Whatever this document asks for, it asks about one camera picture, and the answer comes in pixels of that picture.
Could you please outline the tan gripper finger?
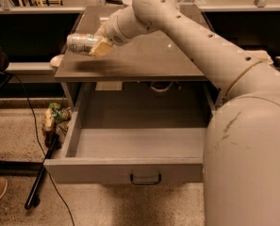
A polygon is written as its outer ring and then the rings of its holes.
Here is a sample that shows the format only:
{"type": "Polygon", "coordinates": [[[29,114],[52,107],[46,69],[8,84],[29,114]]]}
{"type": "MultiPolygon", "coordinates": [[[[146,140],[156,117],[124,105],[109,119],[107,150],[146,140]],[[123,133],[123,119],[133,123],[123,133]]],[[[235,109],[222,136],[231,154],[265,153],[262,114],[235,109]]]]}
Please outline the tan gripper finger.
{"type": "Polygon", "coordinates": [[[112,51],[113,44],[106,40],[99,40],[90,50],[91,57],[104,57],[112,51]]]}

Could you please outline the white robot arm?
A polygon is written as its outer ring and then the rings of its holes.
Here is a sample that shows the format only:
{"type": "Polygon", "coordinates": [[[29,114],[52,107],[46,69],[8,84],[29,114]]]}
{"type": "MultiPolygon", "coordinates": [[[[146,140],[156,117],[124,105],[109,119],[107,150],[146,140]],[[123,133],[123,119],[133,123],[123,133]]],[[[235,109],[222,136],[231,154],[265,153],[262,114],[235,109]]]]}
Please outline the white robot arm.
{"type": "Polygon", "coordinates": [[[280,72],[183,15],[173,0],[132,0],[97,32],[123,45],[154,30],[226,101],[206,132],[206,226],[280,226],[280,72]]]}

